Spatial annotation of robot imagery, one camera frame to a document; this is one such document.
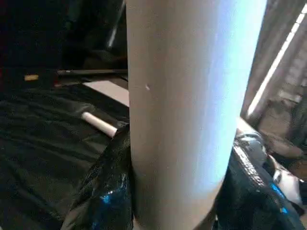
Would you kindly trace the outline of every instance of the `black tarp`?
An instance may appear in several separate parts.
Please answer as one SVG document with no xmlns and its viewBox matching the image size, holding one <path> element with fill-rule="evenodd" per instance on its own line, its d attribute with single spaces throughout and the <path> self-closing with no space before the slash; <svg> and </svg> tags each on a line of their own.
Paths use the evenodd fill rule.
<svg viewBox="0 0 307 230">
<path fill-rule="evenodd" d="M 0 227 L 60 229 L 81 182 L 111 139 L 80 119 L 117 127 L 125 106 L 83 85 L 0 95 Z"/>
</svg>

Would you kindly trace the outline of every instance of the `crumpled plastic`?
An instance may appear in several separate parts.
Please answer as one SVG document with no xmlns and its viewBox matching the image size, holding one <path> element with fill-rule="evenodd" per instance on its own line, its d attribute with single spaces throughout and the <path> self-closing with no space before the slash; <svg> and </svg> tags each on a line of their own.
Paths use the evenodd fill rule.
<svg viewBox="0 0 307 230">
<path fill-rule="evenodd" d="M 251 157 L 249 142 L 236 138 L 217 203 L 219 229 L 304 230 L 297 212 Z"/>
<path fill-rule="evenodd" d="M 131 230 L 130 162 L 125 127 L 91 167 L 61 230 Z"/>
<path fill-rule="evenodd" d="M 129 121 L 128 108 L 84 85 L 0 93 L 3 230 L 61 228 L 80 183 L 111 142 L 81 120 L 84 111 L 119 129 Z"/>
</svg>

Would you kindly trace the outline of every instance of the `black trash bag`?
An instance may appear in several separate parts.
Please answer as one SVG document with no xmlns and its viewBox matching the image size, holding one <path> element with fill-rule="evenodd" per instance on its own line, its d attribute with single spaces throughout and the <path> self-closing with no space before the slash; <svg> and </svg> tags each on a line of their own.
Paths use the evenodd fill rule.
<svg viewBox="0 0 307 230">
<path fill-rule="evenodd" d="M 84 85 L 0 93 L 0 227 L 59 230 L 111 139 L 80 119 L 123 127 L 124 105 Z"/>
<path fill-rule="evenodd" d="M 127 126 L 91 167 L 61 230 L 131 230 L 130 171 Z"/>
<path fill-rule="evenodd" d="M 219 230 L 304 230 L 272 177 L 237 138 L 217 203 Z"/>
</svg>

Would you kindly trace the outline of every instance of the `yellow object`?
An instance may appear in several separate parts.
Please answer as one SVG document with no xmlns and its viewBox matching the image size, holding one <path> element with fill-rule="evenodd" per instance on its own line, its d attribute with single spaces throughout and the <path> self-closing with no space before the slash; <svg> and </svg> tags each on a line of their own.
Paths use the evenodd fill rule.
<svg viewBox="0 0 307 230">
<path fill-rule="evenodd" d="M 35 81 L 38 79 L 38 75 L 37 74 L 31 74 L 31 75 L 25 75 L 24 76 L 24 80 L 25 81 Z"/>
</svg>

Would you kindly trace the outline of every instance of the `white cylinder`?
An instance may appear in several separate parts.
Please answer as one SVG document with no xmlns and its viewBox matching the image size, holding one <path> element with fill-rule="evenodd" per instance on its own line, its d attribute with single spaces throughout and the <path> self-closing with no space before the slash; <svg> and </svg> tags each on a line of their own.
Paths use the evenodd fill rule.
<svg viewBox="0 0 307 230">
<path fill-rule="evenodd" d="M 141 229 L 191 230 L 236 133 L 266 0 L 127 0 L 131 157 Z"/>
<path fill-rule="evenodd" d="M 106 135 L 108 135 L 111 138 L 113 138 L 117 132 L 117 129 L 114 126 L 99 119 L 98 117 L 94 116 L 89 112 L 84 112 L 81 117 L 84 121 L 91 124 L 100 131 L 104 132 Z"/>
</svg>

